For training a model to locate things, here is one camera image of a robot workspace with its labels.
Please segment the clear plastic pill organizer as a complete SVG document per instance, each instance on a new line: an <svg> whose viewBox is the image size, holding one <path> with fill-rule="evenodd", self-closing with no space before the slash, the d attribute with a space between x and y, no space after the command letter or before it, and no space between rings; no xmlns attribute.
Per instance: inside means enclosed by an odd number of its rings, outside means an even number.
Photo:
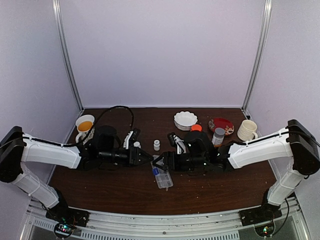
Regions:
<svg viewBox="0 0 320 240"><path fill-rule="evenodd" d="M166 191L174 186L174 183L172 181L171 175L168 171L164 171L153 164L152 167L152 173L155 177L155 182L157 184L157 187L159 189L165 189Z"/></svg>

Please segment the orange pill bottle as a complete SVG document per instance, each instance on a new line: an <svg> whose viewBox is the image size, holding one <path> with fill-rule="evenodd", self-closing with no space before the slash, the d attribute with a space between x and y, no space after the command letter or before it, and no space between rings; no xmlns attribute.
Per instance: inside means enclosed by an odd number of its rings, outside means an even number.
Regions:
<svg viewBox="0 0 320 240"><path fill-rule="evenodd" d="M199 131L201 132L203 130L202 126L199 125L199 124L193 124L191 127L190 127L190 131L191 132L194 132L194 131Z"/></svg>

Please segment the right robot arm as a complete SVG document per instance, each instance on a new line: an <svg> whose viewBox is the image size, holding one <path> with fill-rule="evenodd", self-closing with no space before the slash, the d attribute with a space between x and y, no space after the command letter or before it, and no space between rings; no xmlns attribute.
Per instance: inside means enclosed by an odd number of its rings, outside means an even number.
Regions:
<svg viewBox="0 0 320 240"><path fill-rule="evenodd" d="M223 173L271 159L291 158L287 172L265 192L256 210L261 221L268 220L303 179L320 169L320 144L296 119L272 134L219 147L203 131L191 131L182 141L176 141L173 134L168 138L177 151L164 152L152 161L154 167L166 172L204 166Z"/></svg>

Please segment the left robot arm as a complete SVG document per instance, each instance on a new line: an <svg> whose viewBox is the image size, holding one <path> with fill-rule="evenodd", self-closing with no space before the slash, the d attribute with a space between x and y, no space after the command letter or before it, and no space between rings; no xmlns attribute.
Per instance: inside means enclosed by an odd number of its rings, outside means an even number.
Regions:
<svg viewBox="0 0 320 240"><path fill-rule="evenodd" d="M35 138L14 126L0 142L0 180L12 183L40 201L61 222L72 218L63 195L31 172L26 164L42 163L88 171L102 163L135 167L153 160L152 155L134 146L140 130L131 130L122 143L114 127L98 127L86 143L62 144Z"/></svg>

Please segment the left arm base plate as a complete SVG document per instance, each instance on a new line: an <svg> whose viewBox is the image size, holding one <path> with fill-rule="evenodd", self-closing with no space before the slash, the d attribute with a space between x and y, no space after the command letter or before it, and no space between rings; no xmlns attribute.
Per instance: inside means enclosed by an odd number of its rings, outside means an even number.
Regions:
<svg viewBox="0 0 320 240"><path fill-rule="evenodd" d="M44 209L46 218L69 226L86 227L90 216L88 211L69 207L44 207Z"/></svg>

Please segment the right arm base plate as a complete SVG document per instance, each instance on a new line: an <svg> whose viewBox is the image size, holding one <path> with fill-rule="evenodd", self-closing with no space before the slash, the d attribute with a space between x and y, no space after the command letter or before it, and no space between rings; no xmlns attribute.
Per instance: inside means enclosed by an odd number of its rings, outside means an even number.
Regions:
<svg viewBox="0 0 320 240"><path fill-rule="evenodd" d="M272 210L267 208L255 207L239 211L242 226L256 225L268 221L272 221L282 216L279 209Z"/></svg>

